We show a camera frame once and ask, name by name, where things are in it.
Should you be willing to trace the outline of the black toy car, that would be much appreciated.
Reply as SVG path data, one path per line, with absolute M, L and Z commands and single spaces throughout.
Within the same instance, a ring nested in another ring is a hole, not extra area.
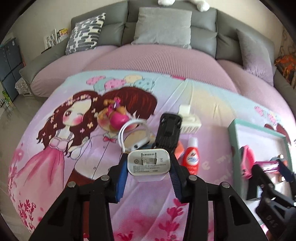
M 175 156 L 174 152 L 178 145 L 182 118 L 173 113 L 163 113 L 159 121 L 159 128 L 153 149 L 165 149 Z

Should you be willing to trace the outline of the pink smart watch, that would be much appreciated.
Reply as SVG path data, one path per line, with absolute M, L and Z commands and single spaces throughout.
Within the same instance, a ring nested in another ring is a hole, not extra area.
M 255 163 L 254 153 L 250 146 L 245 145 L 241 149 L 241 174 L 245 179 L 252 177 L 251 169 Z

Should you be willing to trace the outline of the orange decoration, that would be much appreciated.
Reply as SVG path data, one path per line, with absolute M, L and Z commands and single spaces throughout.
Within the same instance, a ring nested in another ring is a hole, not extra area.
M 292 54 L 280 56 L 274 64 L 287 83 L 295 90 L 295 56 Z

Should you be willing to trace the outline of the red white bottle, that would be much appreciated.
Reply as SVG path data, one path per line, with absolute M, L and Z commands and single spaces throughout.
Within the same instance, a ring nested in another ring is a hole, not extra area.
M 190 137 L 185 151 L 182 166 L 186 167 L 191 175 L 197 175 L 200 164 L 200 154 L 198 149 L 198 139 Z

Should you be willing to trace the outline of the grey purple pillow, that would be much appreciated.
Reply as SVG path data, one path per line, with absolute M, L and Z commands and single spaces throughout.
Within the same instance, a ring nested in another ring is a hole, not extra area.
M 270 86 L 274 86 L 273 66 L 268 50 L 263 44 L 252 39 L 245 32 L 237 29 L 236 33 L 239 40 L 244 70 L 262 79 Z

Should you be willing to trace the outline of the black white patterned pillow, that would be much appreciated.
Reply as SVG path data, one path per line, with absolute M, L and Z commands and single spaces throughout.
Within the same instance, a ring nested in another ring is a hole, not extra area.
M 65 55 L 87 51 L 98 46 L 106 13 L 88 18 L 75 24 L 68 40 Z

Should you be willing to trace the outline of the grey sofa with pink cover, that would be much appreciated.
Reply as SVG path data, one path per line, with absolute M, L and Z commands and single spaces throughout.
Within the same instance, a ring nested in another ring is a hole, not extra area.
M 188 2 L 175 9 L 192 12 L 191 49 L 166 45 L 133 45 L 139 8 L 155 7 L 156 1 L 121 1 L 71 20 L 71 25 L 106 13 L 97 48 L 65 55 L 67 41 L 37 56 L 20 75 L 37 98 L 46 99 L 67 77 L 82 71 L 122 69 L 192 78 L 238 93 L 275 112 L 295 113 L 295 91 L 279 71 L 274 86 L 243 69 L 236 30 L 260 42 L 274 57 L 273 42 L 249 25 L 211 8 L 201 13 Z

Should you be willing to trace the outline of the light grey pillow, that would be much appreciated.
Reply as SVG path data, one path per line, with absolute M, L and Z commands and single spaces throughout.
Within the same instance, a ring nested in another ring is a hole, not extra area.
M 132 44 L 191 49 L 191 18 L 188 10 L 141 7 Z

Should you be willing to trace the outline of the magenta tube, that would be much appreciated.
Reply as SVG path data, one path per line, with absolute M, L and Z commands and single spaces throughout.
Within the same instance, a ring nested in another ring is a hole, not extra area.
M 285 168 L 288 168 L 287 161 L 281 161 L 280 159 L 277 160 L 271 160 L 271 161 L 261 161 L 261 162 L 255 162 L 254 165 L 260 166 L 264 173 L 280 173 L 281 171 L 285 170 Z

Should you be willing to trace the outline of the cartoon printed bed sheet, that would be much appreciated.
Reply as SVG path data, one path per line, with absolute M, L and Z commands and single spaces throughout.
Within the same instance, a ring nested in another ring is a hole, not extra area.
M 8 193 L 23 225 L 33 232 L 68 182 L 91 183 L 121 157 L 117 133 L 97 117 L 105 99 L 118 96 L 130 120 L 144 119 L 156 135 L 165 112 L 190 105 L 201 128 L 182 135 L 198 139 L 198 175 L 206 181 L 231 182 L 232 153 L 228 127 L 238 118 L 295 137 L 292 113 L 275 112 L 247 97 L 192 78 L 125 70 L 87 71 L 69 77 L 40 108 L 16 148 L 9 169 Z

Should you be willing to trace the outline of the books on side shelf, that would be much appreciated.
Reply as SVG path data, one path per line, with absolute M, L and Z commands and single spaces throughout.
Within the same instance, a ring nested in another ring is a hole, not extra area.
M 49 49 L 69 37 L 69 29 L 63 28 L 60 30 L 53 29 L 51 33 L 44 36 L 45 50 Z

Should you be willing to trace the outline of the white smart watch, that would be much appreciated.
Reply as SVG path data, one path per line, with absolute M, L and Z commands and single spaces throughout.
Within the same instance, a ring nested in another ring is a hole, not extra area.
M 136 127 L 124 137 L 125 131 L 130 127 Z M 144 119 L 132 119 L 127 121 L 118 132 L 118 144 L 122 153 L 130 153 L 151 142 L 152 133 Z

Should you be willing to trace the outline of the pink puppy toy figure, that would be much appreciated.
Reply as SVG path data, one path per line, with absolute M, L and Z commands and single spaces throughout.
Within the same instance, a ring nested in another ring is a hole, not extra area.
M 121 105 L 121 99 L 116 96 L 114 99 L 103 101 L 105 108 L 99 112 L 97 122 L 102 128 L 116 132 L 129 121 L 125 106 Z

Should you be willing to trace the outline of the white plastic holder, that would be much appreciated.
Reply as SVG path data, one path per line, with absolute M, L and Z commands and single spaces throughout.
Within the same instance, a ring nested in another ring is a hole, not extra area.
M 178 115 L 182 118 L 181 134 L 196 133 L 202 126 L 199 117 L 191 113 L 190 105 L 180 105 Z

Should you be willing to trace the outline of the white power adapter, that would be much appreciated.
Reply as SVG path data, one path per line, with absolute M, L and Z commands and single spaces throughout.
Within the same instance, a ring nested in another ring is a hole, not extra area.
M 161 181 L 170 168 L 170 155 L 164 149 L 135 150 L 127 156 L 127 169 L 140 182 Z

